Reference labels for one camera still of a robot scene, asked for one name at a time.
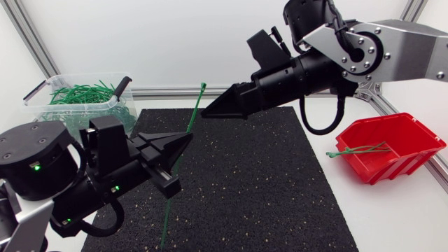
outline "wire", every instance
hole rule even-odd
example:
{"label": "wire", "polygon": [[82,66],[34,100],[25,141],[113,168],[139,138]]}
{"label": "wire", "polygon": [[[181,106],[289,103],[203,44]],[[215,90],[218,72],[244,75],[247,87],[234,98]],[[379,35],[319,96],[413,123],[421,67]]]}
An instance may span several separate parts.
{"label": "wire", "polygon": [[342,49],[344,49],[344,51],[346,51],[351,58],[356,58],[355,47],[353,46],[353,44],[349,40],[349,36],[347,35],[347,32],[349,30],[347,24],[342,19],[342,15],[336,8],[333,0],[326,0],[326,1],[328,3],[328,7],[330,8],[331,13],[335,16],[335,18],[333,19],[333,26],[335,28],[335,35],[337,37],[337,41],[341,45]]}
{"label": "wire", "polygon": [[325,129],[314,129],[312,128],[307,120],[307,114],[305,112],[305,96],[302,96],[300,98],[300,115],[302,116],[302,121],[305,127],[308,131],[310,131],[313,134],[322,136],[324,134],[328,134],[332,132],[341,122],[342,118],[344,117],[344,107],[345,107],[345,96],[344,95],[338,95],[337,96],[337,112],[336,117],[333,123],[328,126]]}
{"label": "wire", "polygon": [[327,152],[326,155],[329,156],[330,158],[335,158],[335,157],[337,157],[339,155],[343,155],[343,154],[390,152],[391,149],[389,147],[381,147],[384,144],[386,144],[385,141],[381,142],[380,144],[378,144],[376,146],[359,146],[359,147],[356,147],[356,148],[346,147],[345,151],[338,152],[338,153]]}
{"label": "wire", "polygon": [[[194,123],[195,118],[196,118],[197,107],[199,106],[199,101],[201,100],[202,94],[204,93],[206,86],[207,86],[206,83],[201,83],[201,92],[199,93],[199,97],[197,98],[196,106],[195,106],[195,109],[193,110],[193,114],[191,115],[190,123],[188,123],[187,133],[191,132],[191,128],[193,127],[193,123]],[[174,164],[173,176],[177,175],[177,173],[179,171],[179,164],[181,163],[181,161],[182,161],[182,156],[180,156],[177,159],[176,164]],[[169,210],[170,209],[171,209],[171,199],[168,199],[167,206],[165,208],[165,217],[164,217],[163,231],[162,231],[162,241],[160,242],[160,248],[161,249],[163,249],[163,246],[165,245],[165,237],[167,236],[168,217],[169,217]]]}
{"label": "wire", "polygon": [[115,234],[125,222],[125,210],[123,209],[123,206],[119,203],[119,201],[115,198],[111,198],[111,206],[117,216],[116,221],[112,227],[103,229],[95,227],[82,220],[80,222],[81,230],[86,234],[92,235],[94,237],[107,237]]}
{"label": "wire", "polygon": [[81,179],[84,177],[85,170],[87,168],[87,157],[85,155],[83,147],[73,137],[72,137],[71,145],[76,149],[76,151],[78,151],[79,158],[80,158],[78,173],[76,173],[76,177],[73,180],[73,183],[71,184],[71,186],[73,187],[77,183],[79,183],[79,181],[81,181]]}

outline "bolt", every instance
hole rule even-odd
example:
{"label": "bolt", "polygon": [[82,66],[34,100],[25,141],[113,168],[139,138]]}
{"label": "bolt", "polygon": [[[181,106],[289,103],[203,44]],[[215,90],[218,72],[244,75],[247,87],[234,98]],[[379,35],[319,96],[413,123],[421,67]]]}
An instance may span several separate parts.
{"label": "bolt", "polygon": [[437,73],[437,78],[438,79],[443,79],[444,77],[445,77],[445,74],[442,71]]}

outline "red plastic bin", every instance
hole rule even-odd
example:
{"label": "red plastic bin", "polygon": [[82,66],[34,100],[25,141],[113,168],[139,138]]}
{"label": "red plastic bin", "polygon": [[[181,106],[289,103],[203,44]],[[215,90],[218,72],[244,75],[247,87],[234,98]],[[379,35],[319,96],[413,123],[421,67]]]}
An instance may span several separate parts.
{"label": "red plastic bin", "polygon": [[447,144],[408,113],[357,120],[336,137],[339,151],[359,146],[389,147],[390,152],[342,155],[364,183],[410,175]]}

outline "black rubber mat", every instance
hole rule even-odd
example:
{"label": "black rubber mat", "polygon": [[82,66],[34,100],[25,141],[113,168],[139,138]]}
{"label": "black rubber mat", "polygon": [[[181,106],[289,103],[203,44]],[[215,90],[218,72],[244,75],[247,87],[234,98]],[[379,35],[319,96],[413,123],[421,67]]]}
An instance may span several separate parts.
{"label": "black rubber mat", "polygon": [[[135,132],[184,132],[192,109],[143,110]],[[291,107],[249,120],[202,119],[179,169],[166,251],[357,251]],[[167,200],[150,182],[120,198],[125,223],[83,251],[160,250]],[[94,224],[114,221],[104,207]]]}

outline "silver metal bracket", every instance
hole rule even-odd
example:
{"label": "silver metal bracket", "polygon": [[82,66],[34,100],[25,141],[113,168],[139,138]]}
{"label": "silver metal bracket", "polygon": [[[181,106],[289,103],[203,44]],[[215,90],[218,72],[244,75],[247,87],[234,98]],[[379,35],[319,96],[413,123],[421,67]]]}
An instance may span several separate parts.
{"label": "silver metal bracket", "polygon": [[4,251],[40,251],[54,202],[52,199],[33,202],[16,197],[22,211],[15,215],[18,225]]}
{"label": "silver metal bracket", "polygon": [[363,82],[359,83],[359,87],[353,97],[370,102],[372,97],[382,94],[382,83]]}
{"label": "silver metal bracket", "polygon": [[355,33],[347,33],[347,35],[354,48],[364,51],[362,61],[354,62],[351,60],[349,54],[339,45],[335,36],[335,30],[327,27],[326,24],[310,32],[303,39],[349,72],[349,75],[368,72],[377,58],[378,49],[375,42],[368,36]]}
{"label": "silver metal bracket", "polygon": [[340,65],[345,70],[342,76],[349,81],[362,83],[427,78],[448,82],[447,33],[402,20],[361,22],[351,31],[347,33],[349,40],[357,50],[364,52],[360,62],[350,59],[339,45],[334,30],[325,25],[305,36],[304,40]]}

